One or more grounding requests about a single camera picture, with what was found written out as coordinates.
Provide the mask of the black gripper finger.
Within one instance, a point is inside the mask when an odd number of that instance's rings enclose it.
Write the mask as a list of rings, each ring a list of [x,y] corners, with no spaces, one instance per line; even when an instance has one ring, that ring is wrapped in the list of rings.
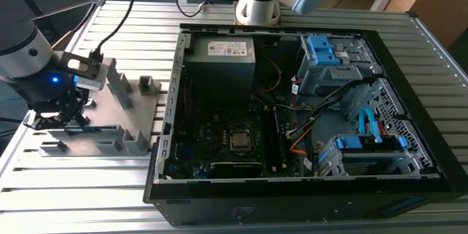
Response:
[[[83,104],[87,103],[89,91],[83,88],[69,88],[65,91],[65,101],[59,104],[59,113],[66,121],[74,121],[79,127],[87,125],[82,116]]]
[[[70,115],[58,113],[54,116],[43,117],[39,113],[29,111],[22,119],[22,125],[33,130],[61,129],[70,121]]]

